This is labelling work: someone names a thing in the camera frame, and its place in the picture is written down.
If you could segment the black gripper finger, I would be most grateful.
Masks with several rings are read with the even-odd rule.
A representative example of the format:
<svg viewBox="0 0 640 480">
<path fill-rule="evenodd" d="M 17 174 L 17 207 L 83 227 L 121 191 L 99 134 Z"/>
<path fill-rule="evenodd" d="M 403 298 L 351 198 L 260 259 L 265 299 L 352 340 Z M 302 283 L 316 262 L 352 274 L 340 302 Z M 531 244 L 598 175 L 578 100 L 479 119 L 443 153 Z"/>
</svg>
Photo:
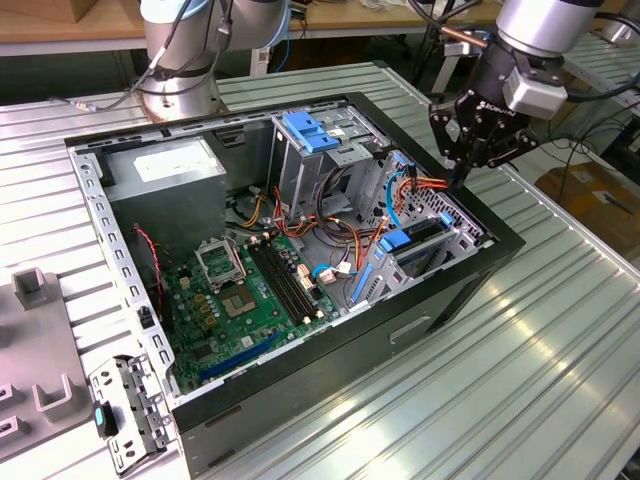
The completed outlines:
<svg viewBox="0 0 640 480">
<path fill-rule="evenodd" d="M 486 134 L 463 136 L 463 157 L 458 165 L 461 187 L 474 169 L 495 169 L 528 153 L 539 145 L 529 128 L 513 131 L 506 124 L 496 124 Z"/>
<path fill-rule="evenodd" d="M 462 187 L 465 179 L 465 153 L 459 136 L 453 138 L 447 129 L 453 119 L 451 108 L 441 108 L 438 104 L 429 107 L 429 123 L 438 150 L 445 159 L 449 188 L 456 190 Z"/>
</svg>

